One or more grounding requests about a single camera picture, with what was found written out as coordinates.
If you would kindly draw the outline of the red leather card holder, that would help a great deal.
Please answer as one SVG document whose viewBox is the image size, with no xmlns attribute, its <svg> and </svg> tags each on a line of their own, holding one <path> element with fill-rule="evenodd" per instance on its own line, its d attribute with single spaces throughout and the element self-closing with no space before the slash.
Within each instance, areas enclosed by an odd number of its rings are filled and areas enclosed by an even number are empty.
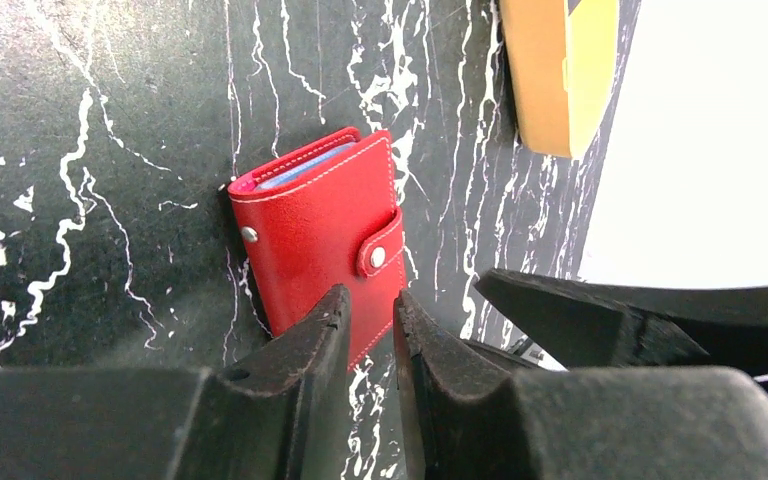
<svg viewBox="0 0 768 480">
<path fill-rule="evenodd" d="M 391 135 L 338 130 L 227 188 L 271 332 L 298 323 L 334 285 L 350 292 L 349 364 L 393 322 L 407 284 Z"/>
</svg>

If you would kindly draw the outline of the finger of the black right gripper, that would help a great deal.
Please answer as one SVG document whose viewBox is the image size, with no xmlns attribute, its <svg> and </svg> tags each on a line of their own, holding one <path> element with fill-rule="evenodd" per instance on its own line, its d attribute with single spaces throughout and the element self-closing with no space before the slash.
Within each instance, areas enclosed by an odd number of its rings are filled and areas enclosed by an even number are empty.
<svg viewBox="0 0 768 480">
<path fill-rule="evenodd" d="M 462 339 L 462 342 L 471 348 L 474 352 L 503 370 L 510 371 L 516 369 L 540 369 L 540 366 L 537 363 L 522 358 L 521 356 L 511 354 L 497 347 L 471 339 Z"/>
<path fill-rule="evenodd" d="M 475 288 L 568 369 L 721 365 L 768 375 L 768 287 L 614 286 L 492 269 Z"/>
</svg>

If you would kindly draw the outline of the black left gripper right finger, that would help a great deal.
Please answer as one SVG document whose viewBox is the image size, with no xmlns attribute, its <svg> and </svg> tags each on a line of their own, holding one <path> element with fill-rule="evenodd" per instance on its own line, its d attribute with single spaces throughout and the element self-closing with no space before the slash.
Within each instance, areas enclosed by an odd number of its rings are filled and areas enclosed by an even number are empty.
<svg viewBox="0 0 768 480">
<path fill-rule="evenodd" d="M 411 479 L 768 479 L 768 394 L 735 369 L 506 369 L 406 292 L 393 336 Z"/>
</svg>

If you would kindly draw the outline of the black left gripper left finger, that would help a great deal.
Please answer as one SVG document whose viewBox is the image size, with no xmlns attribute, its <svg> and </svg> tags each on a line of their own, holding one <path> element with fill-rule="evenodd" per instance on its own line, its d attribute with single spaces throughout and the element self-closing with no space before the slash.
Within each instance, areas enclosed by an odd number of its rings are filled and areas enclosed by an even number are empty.
<svg viewBox="0 0 768 480">
<path fill-rule="evenodd" d="M 0 369 L 0 479 L 336 479 L 350 294 L 222 370 Z"/>
</svg>

